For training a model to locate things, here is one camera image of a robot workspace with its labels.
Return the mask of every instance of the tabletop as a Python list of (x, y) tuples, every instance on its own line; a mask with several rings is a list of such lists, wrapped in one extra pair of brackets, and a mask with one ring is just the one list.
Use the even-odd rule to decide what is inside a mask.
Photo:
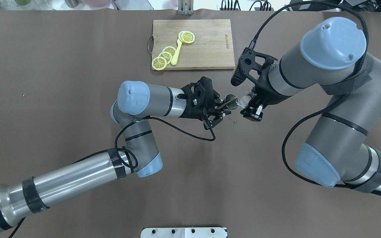
[[(111, 148), (120, 128), (110, 107), (125, 80), (181, 88), (206, 76), (221, 95), (252, 88), (230, 84), (232, 70), (150, 69), (153, 20), (230, 19), (235, 59), (272, 12), (175, 10), (0, 11), (0, 184), (14, 184)], [(369, 52), (381, 59), (381, 13), (363, 12)], [(314, 26), (346, 13), (282, 12), (255, 50), (281, 57)], [(264, 111), (261, 122), (238, 111), (196, 140), (151, 121), (164, 167), (88, 191), (26, 218), (17, 237), (130, 237), (146, 227), (222, 226), (230, 238), (381, 237), (381, 198), (308, 184), (283, 165), (281, 143), (302, 117), (330, 97), (313, 86)], [(193, 119), (166, 118), (203, 137)], [(290, 138), (293, 164), (316, 119)], [(381, 151), (381, 119), (366, 142)], [(12, 229), (0, 233), (7, 237)]]

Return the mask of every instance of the metal bracket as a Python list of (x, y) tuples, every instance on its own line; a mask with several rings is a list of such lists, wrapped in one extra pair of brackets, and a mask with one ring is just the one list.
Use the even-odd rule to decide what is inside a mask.
[(193, 0), (179, 0), (179, 15), (193, 15)]
[(227, 238), (227, 228), (223, 227), (174, 227), (146, 228), (141, 238)]

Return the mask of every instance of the cutting board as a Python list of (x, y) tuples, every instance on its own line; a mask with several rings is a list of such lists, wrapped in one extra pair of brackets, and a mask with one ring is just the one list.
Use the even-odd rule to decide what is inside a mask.
[(154, 20), (152, 59), (166, 46), (177, 48), (177, 35), (182, 30), (193, 32), (195, 41), (183, 43), (177, 64), (164, 70), (235, 68), (229, 19)]

